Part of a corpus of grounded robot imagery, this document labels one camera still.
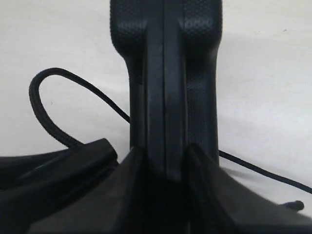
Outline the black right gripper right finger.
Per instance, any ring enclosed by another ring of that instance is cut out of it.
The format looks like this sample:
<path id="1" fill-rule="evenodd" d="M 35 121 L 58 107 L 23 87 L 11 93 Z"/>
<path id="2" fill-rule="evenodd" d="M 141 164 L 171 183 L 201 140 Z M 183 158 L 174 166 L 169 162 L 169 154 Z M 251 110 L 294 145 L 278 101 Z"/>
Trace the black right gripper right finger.
<path id="1" fill-rule="evenodd" d="M 202 149 L 187 150 L 194 234 L 310 234 L 311 218 L 277 205 L 231 178 Z"/>

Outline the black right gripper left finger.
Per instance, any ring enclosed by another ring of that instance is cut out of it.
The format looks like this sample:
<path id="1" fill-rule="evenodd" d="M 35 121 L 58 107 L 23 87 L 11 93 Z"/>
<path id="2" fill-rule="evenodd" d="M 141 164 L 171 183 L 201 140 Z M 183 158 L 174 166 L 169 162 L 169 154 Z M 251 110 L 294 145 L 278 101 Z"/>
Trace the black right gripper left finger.
<path id="1" fill-rule="evenodd" d="M 144 233 L 145 155 L 122 163 L 106 139 L 74 149 L 0 159 L 3 234 Z"/>

